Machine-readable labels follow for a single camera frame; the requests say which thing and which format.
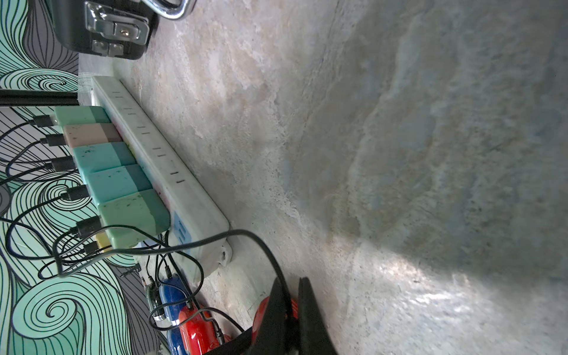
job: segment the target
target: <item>blue device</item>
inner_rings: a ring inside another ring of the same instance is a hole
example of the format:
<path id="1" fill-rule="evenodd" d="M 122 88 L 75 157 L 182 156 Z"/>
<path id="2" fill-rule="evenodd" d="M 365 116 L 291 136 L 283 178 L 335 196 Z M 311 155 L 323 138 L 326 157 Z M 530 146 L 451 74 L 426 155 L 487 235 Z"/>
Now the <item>blue device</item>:
<path id="1" fill-rule="evenodd" d="M 171 287 L 168 285 L 160 285 L 160 298 L 162 299 L 162 304 L 169 302 L 176 302 L 186 298 L 186 295 L 181 291 L 185 290 L 183 283 L 179 278 L 178 274 L 173 274 L 172 277 L 162 281 L 163 283 L 169 283 L 177 287 Z M 184 303 L 176 304 L 175 306 L 167 306 L 164 308 L 166 317 L 172 322 L 173 325 L 179 324 L 179 312 L 185 307 Z"/>
<path id="2" fill-rule="evenodd" d="M 183 347 L 183 339 L 179 328 L 168 331 L 168 347 L 172 355 L 187 355 Z"/>

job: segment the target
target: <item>teal charger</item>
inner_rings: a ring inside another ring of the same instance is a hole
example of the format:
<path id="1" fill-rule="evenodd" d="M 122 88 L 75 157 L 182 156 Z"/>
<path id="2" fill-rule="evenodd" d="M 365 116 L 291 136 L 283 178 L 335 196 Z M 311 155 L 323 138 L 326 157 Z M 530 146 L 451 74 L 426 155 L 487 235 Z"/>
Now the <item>teal charger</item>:
<path id="1" fill-rule="evenodd" d="M 85 183 L 97 207 L 101 203 L 152 188 L 152 184 L 138 164 L 87 174 Z"/>
<path id="2" fill-rule="evenodd" d="M 125 142 L 111 142 L 94 145 L 84 145 L 73 148 L 75 165 L 79 169 L 81 179 L 101 170 L 117 168 L 123 165 L 136 164 L 136 159 Z"/>

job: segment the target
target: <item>white power strip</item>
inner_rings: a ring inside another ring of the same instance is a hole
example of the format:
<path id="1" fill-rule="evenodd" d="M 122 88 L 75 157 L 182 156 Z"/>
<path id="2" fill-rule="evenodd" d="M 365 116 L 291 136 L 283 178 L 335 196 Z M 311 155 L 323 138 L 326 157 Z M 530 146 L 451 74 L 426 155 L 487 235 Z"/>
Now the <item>white power strip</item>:
<path id="1" fill-rule="evenodd" d="M 227 231 L 229 222 L 140 108 L 128 90 L 114 77 L 93 77 L 93 104 L 104 107 L 170 211 L 170 245 L 197 241 Z M 205 276 L 232 256 L 231 247 L 219 240 L 187 250 L 201 265 Z M 186 277 L 196 283 L 199 270 L 190 260 L 176 257 Z"/>

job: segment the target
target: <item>red plastic casing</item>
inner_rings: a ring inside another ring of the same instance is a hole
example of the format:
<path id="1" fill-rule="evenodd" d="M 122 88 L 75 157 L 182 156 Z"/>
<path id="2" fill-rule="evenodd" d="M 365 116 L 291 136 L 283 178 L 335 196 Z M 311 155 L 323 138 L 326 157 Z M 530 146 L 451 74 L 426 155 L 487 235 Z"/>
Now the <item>red plastic casing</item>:
<path id="1" fill-rule="evenodd" d="M 197 312 L 193 307 L 187 306 L 179 312 L 179 321 L 183 322 Z M 205 317 L 211 318 L 209 312 L 203 313 Z M 183 347 L 188 354 L 202 355 L 219 346 L 219 340 L 215 336 L 215 329 L 210 321 L 205 321 L 198 315 L 187 323 L 179 327 L 183 340 Z"/>
<path id="2" fill-rule="evenodd" d="M 252 344 L 256 341 L 256 336 L 258 334 L 258 330 L 260 329 L 260 325 L 262 324 L 262 318 L 264 318 L 264 312 L 266 312 L 266 308 L 268 307 L 268 300 L 270 297 L 266 297 L 262 300 L 256 313 L 254 315 L 254 321 L 252 323 Z M 292 298 L 292 315 L 294 318 L 298 319 L 298 302 Z"/>

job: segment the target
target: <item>wallpaper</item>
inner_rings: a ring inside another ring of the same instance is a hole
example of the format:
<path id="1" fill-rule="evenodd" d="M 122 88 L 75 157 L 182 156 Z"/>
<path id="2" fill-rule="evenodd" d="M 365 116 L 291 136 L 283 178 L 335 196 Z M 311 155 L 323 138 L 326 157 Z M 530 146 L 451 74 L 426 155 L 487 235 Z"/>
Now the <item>wallpaper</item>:
<path id="1" fill-rule="evenodd" d="M 55 39 L 43 1 L 0 0 L 0 4 L 0 89 L 76 91 L 78 56 Z M 2 107 L 0 134 L 33 115 L 51 113 L 50 107 Z M 0 141 L 0 158 L 11 160 L 46 133 L 58 132 L 58 127 L 23 126 Z M 64 155 L 69 155 L 66 147 L 38 144 L 20 160 Z M 0 179 L 6 177 L 6 165 L 0 162 Z M 34 166 L 37 164 L 14 164 L 9 173 Z M 40 170 L 23 178 L 55 180 L 0 186 L 0 216 L 8 221 L 67 187 L 82 184 L 76 173 Z M 57 201 L 21 222 L 53 241 L 77 221 L 96 214 L 90 198 Z M 53 265 L 47 265 L 49 260 L 21 260 L 6 252 L 9 225 L 0 222 L 0 354 L 156 353 L 164 339 L 147 324 L 140 278 L 137 274 L 119 277 L 134 265 L 132 257 L 113 256 L 61 279 L 55 277 Z M 45 255 L 35 235 L 24 227 L 16 227 L 11 240 L 20 254 Z M 47 279 L 41 279 L 40 272 Z"/>

